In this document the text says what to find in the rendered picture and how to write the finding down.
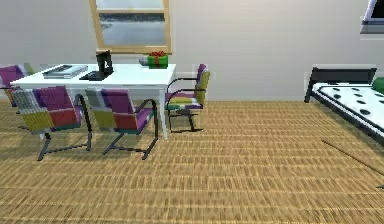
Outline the multicoloured patchwork chair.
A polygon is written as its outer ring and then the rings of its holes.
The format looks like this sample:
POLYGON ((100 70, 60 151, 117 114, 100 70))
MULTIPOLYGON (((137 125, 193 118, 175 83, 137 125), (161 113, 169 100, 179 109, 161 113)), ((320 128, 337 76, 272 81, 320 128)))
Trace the multicoloured patchwork chair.
POLYGON ((200 131, 196 128, 192 117, 193 110, 204 108, 205 95, 207 92, 210 71, 205 64, 200 64, 195 77, 181 77, 174 79, 169 86, 177 81, 194 81, 195 86, 191 89, 179 89, 174 92, 167 91, 165 98, 165 110, 167 111, 168 122, 172 117, 186 116, 190 125, 189 132, 200 131))
POLYGON ((22 89, 11 92, 18 111, 31 134, 43 135, 45 143, 38 161, 46 154, 85 147, 91 150, 92 125, 84 97, 77 94, 71 99, 65 86, 22 89), (87 141, 78 145, 48 149, 51 133, 80 128, 82 119, 87 127, 87 141))
POLYGON ((33 68, 29 63, 16 64, 0 68, 0 89, 2 89, 12 107, 16 107, 12 92, 14 87, 11 86, 13 81, 27 77, 34 73, 33 68))
POLYGON ((118 133, 103 151, 103 155, 111 150, 138 152, 142 153, 142 159, 146 160, 159 139, 156 101, 149 98, 135 106, 128 89, 89 88, 85 93, 99 129, 118 133), (124 135, 140 135, 150 121, 154 123, 154 138, 146 149, 117 145, 124 135))

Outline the green gift box red ribbon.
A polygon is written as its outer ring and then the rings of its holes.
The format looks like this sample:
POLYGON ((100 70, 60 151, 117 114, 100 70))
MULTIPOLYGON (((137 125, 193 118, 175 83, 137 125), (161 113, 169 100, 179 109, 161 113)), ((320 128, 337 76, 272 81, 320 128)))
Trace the green gift box red ribbon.
POLYGON ((168 55, 163 51, 152 52, 147 56, 150 69, 167 69, 168 55))

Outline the white table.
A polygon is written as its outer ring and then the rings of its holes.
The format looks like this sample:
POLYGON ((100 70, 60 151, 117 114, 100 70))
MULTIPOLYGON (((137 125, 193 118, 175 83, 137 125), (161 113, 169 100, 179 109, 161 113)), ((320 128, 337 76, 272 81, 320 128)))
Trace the white table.
POLYGON ((159 102, 158 111, 163 136, 167 139, 165 95, 175 69, 175 64, 169 64, 167 69, 149 69, 140 64, 114 64, 114 72, 102 81, 80 80, 85 72, 71 79, 45 79, 44 71, 41 71, 13 81, 12 85, 22 89, 65 86, 71 98, 77 94, 84 94, 87 88, 128 89, 132 100, 151 98, 159 102))

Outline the black open laptop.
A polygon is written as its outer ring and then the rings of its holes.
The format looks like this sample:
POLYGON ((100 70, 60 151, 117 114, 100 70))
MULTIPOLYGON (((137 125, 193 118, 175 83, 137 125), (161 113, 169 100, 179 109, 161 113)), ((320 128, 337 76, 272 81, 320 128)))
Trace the black open laptop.
POLYGON ((91 71, 81 77, 81 80, 88 81, 102 81, 111 75, 113 70, 112 58, 110 51, 104 51, 96 55, 98 69, 96 71, 91 71))

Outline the wooden framed window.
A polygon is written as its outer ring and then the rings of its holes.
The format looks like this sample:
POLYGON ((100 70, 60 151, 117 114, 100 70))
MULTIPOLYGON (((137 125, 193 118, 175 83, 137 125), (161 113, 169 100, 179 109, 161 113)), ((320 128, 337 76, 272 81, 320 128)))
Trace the wooden framed window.
POLYGON ((89 6, 99 51, 172 52, 170 0, 89 0, 89 6))

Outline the black bed with dotted cover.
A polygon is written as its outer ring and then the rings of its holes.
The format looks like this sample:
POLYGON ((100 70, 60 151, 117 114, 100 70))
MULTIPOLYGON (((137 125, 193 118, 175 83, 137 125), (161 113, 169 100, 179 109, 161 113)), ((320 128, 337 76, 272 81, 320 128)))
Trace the black bed with dotted cover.
POLYGON ((384 146, 384 92, 371 85, 377 68, 315 65, 304 102, 313 97, 384 146))

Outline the green pillow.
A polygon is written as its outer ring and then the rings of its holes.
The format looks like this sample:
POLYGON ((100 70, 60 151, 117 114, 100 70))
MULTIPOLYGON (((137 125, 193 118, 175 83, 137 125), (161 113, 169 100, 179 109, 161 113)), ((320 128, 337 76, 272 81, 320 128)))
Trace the green pillow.
POLYGON ((377 77, 372 82, 372 89, 381 94, 384 94, 384 77, 377 77))

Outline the white framed picture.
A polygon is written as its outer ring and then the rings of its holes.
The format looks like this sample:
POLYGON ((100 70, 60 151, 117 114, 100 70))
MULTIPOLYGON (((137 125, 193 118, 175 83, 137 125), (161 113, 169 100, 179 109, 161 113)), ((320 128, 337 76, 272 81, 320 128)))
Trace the white framed picture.
POLYGON ((384 0, 369 0, 360 33, 384 34, 384 0))

